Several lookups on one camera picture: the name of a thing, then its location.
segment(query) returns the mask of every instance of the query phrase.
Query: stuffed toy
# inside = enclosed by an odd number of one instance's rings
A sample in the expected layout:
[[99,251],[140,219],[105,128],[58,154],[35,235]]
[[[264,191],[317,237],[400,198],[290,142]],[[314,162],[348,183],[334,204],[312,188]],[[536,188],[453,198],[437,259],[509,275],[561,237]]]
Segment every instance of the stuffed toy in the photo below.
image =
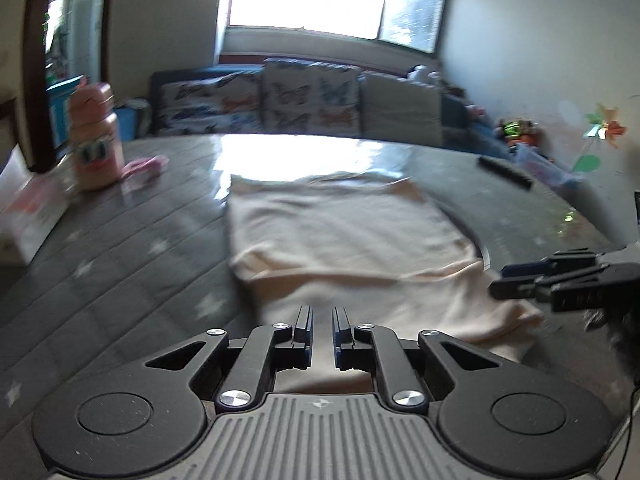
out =
[[518,119],[517,121],[506,123],[500,119],[498,126],[494,129],[494,136],[497,139],[504,140],[509,147],[513,147],[520,142],[528,146],[537,146],[541,132],[539,126],[533,121]]
[[472,121],[479,121],[483,116],[486,115],[486,110],[479,106],[467,105],[465,108]]

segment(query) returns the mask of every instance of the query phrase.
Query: green leaf decoration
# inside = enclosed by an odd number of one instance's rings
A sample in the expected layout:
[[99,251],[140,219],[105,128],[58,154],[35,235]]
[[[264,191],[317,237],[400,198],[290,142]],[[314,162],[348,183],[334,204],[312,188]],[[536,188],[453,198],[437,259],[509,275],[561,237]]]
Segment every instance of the green leaf decoration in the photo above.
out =
[[590,124],[601,124],[604,121],[600,114],[587,114],[585,117],[587,117]]
[[600,167],[600,159],[595,155],[585,155],[580,158],[574,167],[575,173],[589,173]]

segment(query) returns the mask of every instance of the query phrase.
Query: pink bottle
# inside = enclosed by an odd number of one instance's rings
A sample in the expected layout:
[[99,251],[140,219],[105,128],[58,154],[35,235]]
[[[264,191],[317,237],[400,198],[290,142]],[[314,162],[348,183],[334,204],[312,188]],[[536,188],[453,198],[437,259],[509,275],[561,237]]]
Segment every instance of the pink bottle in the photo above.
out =
[[113,92],[107,83],[79,88],[69,98],[72,126],[69,143],[78,186],[101,189],[120,180],[124,158],[113,111]]

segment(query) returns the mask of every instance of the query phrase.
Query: beige cloth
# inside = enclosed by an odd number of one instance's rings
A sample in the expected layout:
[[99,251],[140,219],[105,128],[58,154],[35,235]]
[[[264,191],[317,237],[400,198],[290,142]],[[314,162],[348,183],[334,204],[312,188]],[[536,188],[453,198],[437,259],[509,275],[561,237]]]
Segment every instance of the beige cloth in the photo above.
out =
[[518,360],[542,313],[495,301],[472,242],[409,180],[359,176],[293,183],[232,178],[232,268],[249,285],[262,322],[293,322],[314,308],[311,370],[278,374],[280,391],[370,389],[368,375],[334,367],[331,312],[416,339],[434,328]]

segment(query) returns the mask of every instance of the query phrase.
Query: wooden door frame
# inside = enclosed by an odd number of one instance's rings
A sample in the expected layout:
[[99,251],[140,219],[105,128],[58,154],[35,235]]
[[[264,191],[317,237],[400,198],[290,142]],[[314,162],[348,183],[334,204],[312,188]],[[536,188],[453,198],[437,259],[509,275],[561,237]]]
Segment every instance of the wooden door frame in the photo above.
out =
[[[100,76],[108,80],[108,30],[111,0],[102,3],[100,37]],[[49,171],[57,161],[56,147],[49,115],[47,97],[46,52],[44,45],[44,15],[49,0],[26,0],[22,26],[22,94],[29,131],[32,171]]]

